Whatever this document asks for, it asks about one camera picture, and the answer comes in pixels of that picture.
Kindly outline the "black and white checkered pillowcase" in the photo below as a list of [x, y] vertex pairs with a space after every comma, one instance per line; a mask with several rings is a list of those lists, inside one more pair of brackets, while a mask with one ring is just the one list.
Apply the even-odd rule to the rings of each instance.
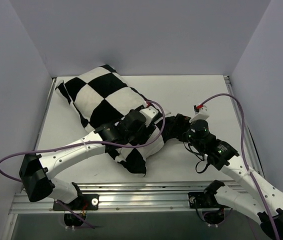
[[[69, 80], [60, 80], [55, 87], [60, 97], [66, 99], [88, 132], [103, 124], [123, 119], [131, 110], [149, 109], [147, 98], [120, 76], [110, 65], [96, 67]], [[146, 175], [146, 159], [164, 146], [164, 133], [160, 132], [163, 114], [153, 118], [153, 125], [140, 148], [117, 148], [108, 155], [132, 174]]]

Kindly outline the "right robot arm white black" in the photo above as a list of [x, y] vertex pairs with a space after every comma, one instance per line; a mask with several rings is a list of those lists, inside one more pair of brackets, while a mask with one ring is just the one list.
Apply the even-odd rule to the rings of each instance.
[[272, 240], [283, 240], [283, 192], [271, 185], [229, 143], [210, 133], [208, 122], [182, 114], [165, 119], [164, 140], [177, 139], [188, 151], [205, 157], [212, 166], [238, 183], [246, 193], [239, 193], [214, 180], [203, 191], [208, 206], [227, 206], [259, 224]]

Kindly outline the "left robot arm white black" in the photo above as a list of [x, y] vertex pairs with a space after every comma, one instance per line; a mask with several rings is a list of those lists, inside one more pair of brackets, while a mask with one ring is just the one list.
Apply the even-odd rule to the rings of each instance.
[[130, 148], [131, 141], [135, 141], [139, 147], [144, 147], [144, 131], [154, 126], [157, 115], [158, 110], [151, 106], [140, 111], [130, 110], [118, 122], [103, 124], [69, 145], [25, 154], [19, 176], [29, 201], [34, 203], [51, 198], [62, 201], [71, 210], [78, 209], [83, 202], [78, 185], [57, 179], [56, 176], [90, 157], [118, 148]]

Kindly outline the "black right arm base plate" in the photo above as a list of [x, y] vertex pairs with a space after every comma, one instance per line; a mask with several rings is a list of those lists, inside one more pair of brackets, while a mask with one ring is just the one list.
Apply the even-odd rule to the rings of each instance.
[[213, 208], [214, 204], [210, 203], [203, 192], [189, 192], [188, 204], [191, 209], [208, 209]]

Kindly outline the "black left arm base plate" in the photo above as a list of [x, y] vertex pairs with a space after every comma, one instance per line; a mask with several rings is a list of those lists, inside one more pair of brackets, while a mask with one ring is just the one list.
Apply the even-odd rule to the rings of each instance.
[[55, 196], [52, 209], [54, 211], [64, 211], [65, 209], [56, 200], [72, 211], [95, 211], [99, 208], [99, 195], [95, 193], [80, 196], [74, 194]]

